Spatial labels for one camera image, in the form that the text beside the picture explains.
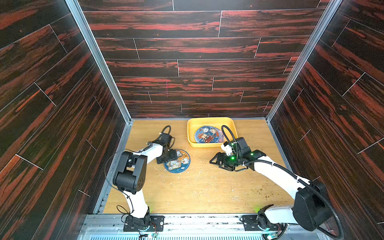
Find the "blue cartoon animals coaster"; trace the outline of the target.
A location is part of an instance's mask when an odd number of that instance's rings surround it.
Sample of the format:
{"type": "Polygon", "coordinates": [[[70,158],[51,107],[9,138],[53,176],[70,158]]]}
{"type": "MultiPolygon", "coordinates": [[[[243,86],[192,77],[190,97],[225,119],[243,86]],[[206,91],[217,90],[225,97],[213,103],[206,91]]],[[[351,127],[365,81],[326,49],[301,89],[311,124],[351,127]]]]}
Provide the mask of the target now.
{"type": "Polygon", "coordinates": [[[184,172],[191,164],[191,157],[185,150],[177,149],[176,153],[175,160],[164,163],[165,169],[174,174],[184,172]]]}

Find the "blue red car coaster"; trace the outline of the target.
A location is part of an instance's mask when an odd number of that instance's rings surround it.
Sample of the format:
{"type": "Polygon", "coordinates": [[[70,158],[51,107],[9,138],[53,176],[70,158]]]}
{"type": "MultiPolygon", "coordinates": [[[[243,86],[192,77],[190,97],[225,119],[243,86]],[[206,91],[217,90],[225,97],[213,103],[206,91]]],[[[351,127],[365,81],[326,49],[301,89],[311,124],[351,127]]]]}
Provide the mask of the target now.
{"type": "Polygon", "coordinates": [[[224,135],[218,128],[202,126],[195,132],[195,141],[199,144],[223,143],[224,135]]]}

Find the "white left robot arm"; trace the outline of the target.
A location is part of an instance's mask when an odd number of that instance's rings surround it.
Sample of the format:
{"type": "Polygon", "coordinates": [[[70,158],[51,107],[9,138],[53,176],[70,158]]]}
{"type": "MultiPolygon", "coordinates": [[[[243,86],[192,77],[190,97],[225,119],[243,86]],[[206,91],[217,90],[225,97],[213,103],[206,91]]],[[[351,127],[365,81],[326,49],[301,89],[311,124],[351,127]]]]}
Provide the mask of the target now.
{"type": "Polygon", "coordinates": [[[140,231],[147,229],[150,225],[150,208],[143,194],[147,165],[153,160],[157,164],[176,160],[177,151],[171,149],[173,139],[170,134],[160,133],[159,137],[147,143],[144,149],[138,152],[125,150],[121,153],[113,184],[127,196],[130,207],[130,213],[127,216],[128,224],[140,231]]]}

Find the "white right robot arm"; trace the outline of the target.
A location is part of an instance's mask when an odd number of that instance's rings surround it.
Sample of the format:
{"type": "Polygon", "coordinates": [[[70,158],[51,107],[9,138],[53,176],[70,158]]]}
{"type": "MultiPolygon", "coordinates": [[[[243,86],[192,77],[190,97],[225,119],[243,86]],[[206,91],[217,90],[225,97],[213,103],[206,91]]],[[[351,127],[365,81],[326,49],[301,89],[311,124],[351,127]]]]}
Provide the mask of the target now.
{"type": "Polygon", "coordinates": [[[333,216],[326,203],[329,197],[324,184],[294,174],[259,150],[252,151],[244,138],[225,142],[221,148],[223,152],[217,153],[210,164],[230,172],[256,171],[281,187],[294,200],[293,205],[270,204],[260,209],[256,218],[260,230],[275,231],[283,224],[295,224],[314,231],[333,216]]]}

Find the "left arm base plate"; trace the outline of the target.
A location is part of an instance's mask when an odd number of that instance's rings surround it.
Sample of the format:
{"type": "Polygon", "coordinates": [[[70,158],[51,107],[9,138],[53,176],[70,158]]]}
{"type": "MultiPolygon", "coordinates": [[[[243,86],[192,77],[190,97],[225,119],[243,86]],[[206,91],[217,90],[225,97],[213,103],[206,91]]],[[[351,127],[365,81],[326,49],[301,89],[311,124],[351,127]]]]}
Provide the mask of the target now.
{"type": "Polygon", "coordinates": [[[162,232],[164,230],[165,216],[146,215],[144,218],[127,216],[123,232],[162,232]]]}

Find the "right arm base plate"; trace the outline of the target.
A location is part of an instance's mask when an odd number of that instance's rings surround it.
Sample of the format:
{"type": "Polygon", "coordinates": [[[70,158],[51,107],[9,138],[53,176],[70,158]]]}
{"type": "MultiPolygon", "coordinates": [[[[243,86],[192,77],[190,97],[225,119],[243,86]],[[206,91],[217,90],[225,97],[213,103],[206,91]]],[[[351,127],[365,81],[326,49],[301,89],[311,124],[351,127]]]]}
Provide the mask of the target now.
{"type": "Polygon", "coordinates": [[[284,229],[284,224],[272,224],[264,217],[259,218],[258,215],[242,215],[240,221],[246,232],[280,232],[284,229]]]}

